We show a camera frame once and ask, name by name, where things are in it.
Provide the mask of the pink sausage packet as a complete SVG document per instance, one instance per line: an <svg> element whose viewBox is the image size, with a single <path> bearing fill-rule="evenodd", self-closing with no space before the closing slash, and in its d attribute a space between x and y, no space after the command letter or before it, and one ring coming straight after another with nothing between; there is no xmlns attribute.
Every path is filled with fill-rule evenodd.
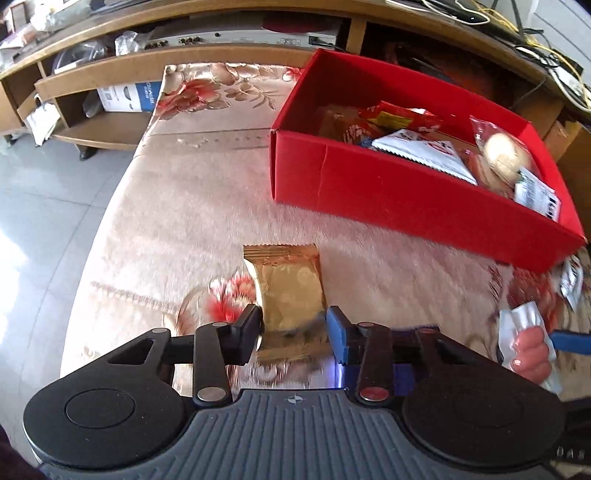
<svg viewBox="0 0 591 480"><path fill-rule="evenodd" d="M535 302L500 311L498 350L505 368L556 395L561 393L556 351Z"/></svg>

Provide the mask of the gold snack packet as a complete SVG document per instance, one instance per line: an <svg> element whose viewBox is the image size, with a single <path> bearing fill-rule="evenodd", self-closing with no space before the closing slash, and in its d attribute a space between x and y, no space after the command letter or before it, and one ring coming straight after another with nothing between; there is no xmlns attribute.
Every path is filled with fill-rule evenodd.
<svg viewBox="0 0 591 480"><path fill-rule="evenodd" d="M311 361L329 354L320 252L307 245L245 245L243 261L263 309L257 361Z"/></svg>

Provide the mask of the white green snack packet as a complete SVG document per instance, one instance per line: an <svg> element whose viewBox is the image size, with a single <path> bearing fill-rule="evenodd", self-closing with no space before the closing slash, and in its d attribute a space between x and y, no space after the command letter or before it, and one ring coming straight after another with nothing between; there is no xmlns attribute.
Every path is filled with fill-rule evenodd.
<svg viewBox="0 0 591 480"><path fill-rule="evenodd" d="M573 311L581 297L584 281L584 271L581 260L577 255L568 257L564 264L560 279L560 293Z"/></svg>

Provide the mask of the floral satin tablecloth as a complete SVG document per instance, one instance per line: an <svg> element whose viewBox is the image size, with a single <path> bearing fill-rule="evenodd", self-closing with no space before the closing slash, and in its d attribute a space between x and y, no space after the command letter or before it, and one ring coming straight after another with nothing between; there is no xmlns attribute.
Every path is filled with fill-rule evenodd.
<svg viewBox="0 0 591 480"><path fill-rule="evenodd" d="M329 304L349 319L438 325L484 355L501 309L549 305L543 275L399 230L284 204L270 192L274 110L154 121L116 188L89 252L60 371L69 374L156 328L188 335L211 320L211 283L245 269L242 247L314 244Z"/></svg>

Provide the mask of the white black snack packet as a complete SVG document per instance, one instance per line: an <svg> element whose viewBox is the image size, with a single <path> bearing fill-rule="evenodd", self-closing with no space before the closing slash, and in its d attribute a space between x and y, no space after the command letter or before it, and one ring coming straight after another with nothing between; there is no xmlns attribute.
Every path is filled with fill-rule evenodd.
<svg viewBox="0 0 591 480"><path fill-rule="evenodd" d="M561 201L555 191L525 167L519 170L519 178L514 187L514 201L554 222L559 219Z"/></svg>

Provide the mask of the brown cardboard box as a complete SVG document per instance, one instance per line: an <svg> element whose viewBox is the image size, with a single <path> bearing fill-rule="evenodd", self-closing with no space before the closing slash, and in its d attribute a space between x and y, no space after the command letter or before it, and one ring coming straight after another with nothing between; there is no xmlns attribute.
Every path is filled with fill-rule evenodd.
<svg viewBox="0 0 591 480"><path fill-rule="evenodd" d="M544 139L571 194L587 238L591 216L591 135L579 122L556 121Z"/></svg>

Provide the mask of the clear round pastry packet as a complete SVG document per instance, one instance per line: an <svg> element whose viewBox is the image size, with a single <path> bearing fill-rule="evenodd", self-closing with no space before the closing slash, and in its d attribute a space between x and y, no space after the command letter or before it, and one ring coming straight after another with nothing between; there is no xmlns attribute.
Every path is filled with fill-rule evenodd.
<svg viewBox="0 0 591 480"><path fill-rule="evenodd" d="M477 182L504 196L512 194L523 169L541 178L526 145L493 122L470 117L477 152L469 153L468 168Z"/></svg>

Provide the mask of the white flat snack packet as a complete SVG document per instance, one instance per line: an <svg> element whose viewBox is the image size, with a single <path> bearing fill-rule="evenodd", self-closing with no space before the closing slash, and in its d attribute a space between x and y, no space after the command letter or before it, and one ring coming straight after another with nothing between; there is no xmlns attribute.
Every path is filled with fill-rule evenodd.
<svg viewBox="0 0 591 480"><path fill-rule="evenodd" d="M449 141L428 140L418 132L401 129L374 139L374 150L396 155L477 186L477 180Z"/></svg>

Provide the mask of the red cardboard box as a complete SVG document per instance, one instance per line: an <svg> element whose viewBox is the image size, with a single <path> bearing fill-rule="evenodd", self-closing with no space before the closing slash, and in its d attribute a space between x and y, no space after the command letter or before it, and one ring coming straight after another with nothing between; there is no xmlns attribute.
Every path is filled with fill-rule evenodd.
<svg viewBox="0 0 591 480"><path fill-rule="evenodd" d="M556 219L433 168L321 136L320 111L381 101L438 115L444 132L473 137L471 122L495 123L532 153L559 200ZM270 133L276 202L399 230L537 273L587 240L567 186L533 125L461 87L386 62L319 50Z"/></svg>

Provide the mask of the red blue snack packet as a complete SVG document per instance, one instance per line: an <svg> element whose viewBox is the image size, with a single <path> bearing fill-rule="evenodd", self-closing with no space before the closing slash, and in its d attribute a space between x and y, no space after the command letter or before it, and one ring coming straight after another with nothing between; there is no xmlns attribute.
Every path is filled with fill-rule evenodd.
<svg viewBox="0 0 591 480"><path fill-rule="evenodd" d="M354 108L329 105L318 109L320 129L318 136L349 145L361 145L383 137L386 131L363 119Z"/></svg>

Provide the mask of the red yellow snack packet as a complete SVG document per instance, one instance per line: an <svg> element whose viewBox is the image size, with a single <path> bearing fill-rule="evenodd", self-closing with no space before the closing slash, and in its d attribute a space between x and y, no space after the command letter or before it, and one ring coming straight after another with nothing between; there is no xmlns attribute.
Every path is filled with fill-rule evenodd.
<svg viewBox="0 0 591 480"><path fill-rule="evenodd" d="M415 132L434 132L442 120L424 108L407 108L381 101L359 110L360 118L389 130L408 129Z"/></svg>

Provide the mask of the white power strip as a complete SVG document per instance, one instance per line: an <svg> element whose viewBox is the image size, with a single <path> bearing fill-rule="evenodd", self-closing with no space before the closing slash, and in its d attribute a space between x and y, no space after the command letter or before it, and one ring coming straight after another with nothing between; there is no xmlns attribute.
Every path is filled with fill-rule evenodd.
<svg viewBox="0 0 591 480"><path fill-rule="evenodd" d="M582 88L581 81L568 70L557 64L550 65L549 72L554 81L573 98L581 103L590 99L590 89Z"/></svg>

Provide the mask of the white blue appliance box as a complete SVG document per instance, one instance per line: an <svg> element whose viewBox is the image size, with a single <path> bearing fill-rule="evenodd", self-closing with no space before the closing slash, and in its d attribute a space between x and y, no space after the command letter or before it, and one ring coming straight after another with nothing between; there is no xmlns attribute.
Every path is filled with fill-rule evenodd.
<svg viewBox="0 0 591 480"><path fill-rule="evenodd" d="M106 112L152 112L161 82L142 82L102 87L96 90Z"/></svg>

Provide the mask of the wooden TV stand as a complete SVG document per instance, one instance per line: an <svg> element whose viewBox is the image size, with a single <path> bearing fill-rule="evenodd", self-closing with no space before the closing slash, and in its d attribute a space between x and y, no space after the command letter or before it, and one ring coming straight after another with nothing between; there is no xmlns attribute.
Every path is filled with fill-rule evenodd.
<svg viewBox="0 0 591 480"><path fill-rule="evenodd" d="M287 19L297 14L318 14L344 20L349 30L345 50L361 54L373 25L392 27L404 34L430 38L478 55L545 89L518 103L519 111L534 120L542 133L548 131L567 100L558 85L539 66L520 57L512 48L483 31L437 13L427 13L388 1L147 1L113 13L94 15L50 35L1 73L1 133L22 133L24 116L34 107L34 96L55 103L61 125L57 139L83 147L132 150L147 118L106 113L85 118L83 94L98 87L154 81L168 64L192 62L245 62L302 67L311 51L295 46L256 44L200 44L160 47L121 57L98 60L62 74L48 68L58 53L87 40L115 35L134 27L177 20L199 14L240 11L282 12Z"/></svg>

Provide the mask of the silver media player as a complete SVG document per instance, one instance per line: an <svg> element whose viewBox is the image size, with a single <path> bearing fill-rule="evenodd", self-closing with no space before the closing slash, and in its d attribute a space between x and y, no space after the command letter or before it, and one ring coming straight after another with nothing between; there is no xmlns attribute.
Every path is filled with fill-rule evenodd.
<svg viewBox="0 0 591 480"><path fill-rule="evenodd" d="M144 50L172 48L202 44L256 44L297 48L334 48L338 32L321 31L305 33L273 32L266 29L179 31L165 34L154 30L146 41Z"/></svg>

